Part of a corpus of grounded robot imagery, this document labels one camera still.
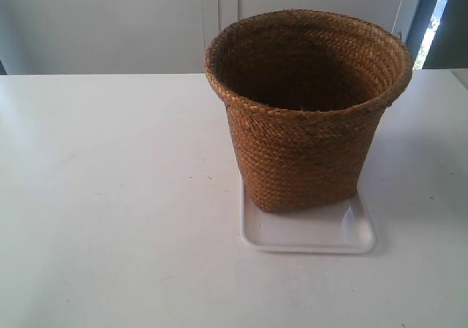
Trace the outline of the brown woven wicker basket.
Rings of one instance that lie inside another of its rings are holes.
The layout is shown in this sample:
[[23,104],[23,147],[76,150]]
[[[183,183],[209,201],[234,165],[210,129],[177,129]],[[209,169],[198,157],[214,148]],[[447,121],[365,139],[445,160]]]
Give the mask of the brown woven wicker basket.
[[404,42],[359,18],[285,9],[239,20],[205,52],[235,158],[266,213],[354,196],[383,113],[412,78]]

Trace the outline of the white rectangular plastic tray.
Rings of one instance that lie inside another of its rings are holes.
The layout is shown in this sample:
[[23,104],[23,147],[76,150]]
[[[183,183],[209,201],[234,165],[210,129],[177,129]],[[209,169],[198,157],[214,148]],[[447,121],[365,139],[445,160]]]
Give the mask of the white rectangular plastic tray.
[[335,204],[289,213],[264,213],[241,186],[240,236],[258,251],[362,254],[377,237],[364,199],[356,194]]

